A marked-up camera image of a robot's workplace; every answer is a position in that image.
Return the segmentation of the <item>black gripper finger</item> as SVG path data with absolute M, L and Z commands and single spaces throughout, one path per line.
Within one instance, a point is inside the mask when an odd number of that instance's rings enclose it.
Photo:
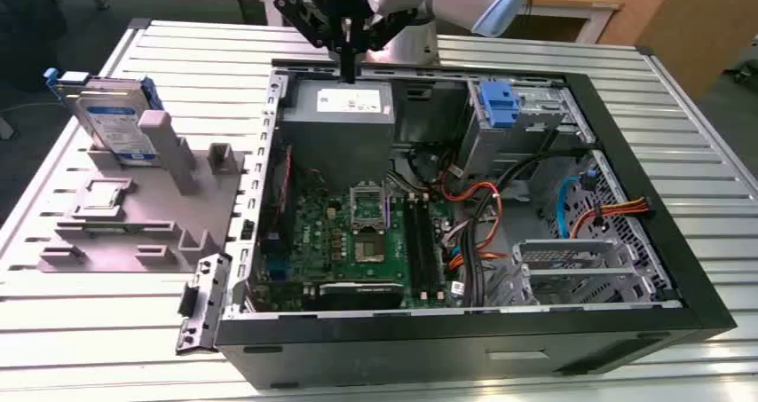
M 310 45 L 325 48 L 338 64 L 340 79 L 349 82 L 349 56 L 342 49 L 341 18 L 313 0 L 273 0 L 273 5 Z
M 358 75 L 358 56 L 380 51 L 405 26 L 415 20 L 413 11 L 392 12 L 374 23 L 366 17 L 350 18 L 349 25 L 349 83 Z

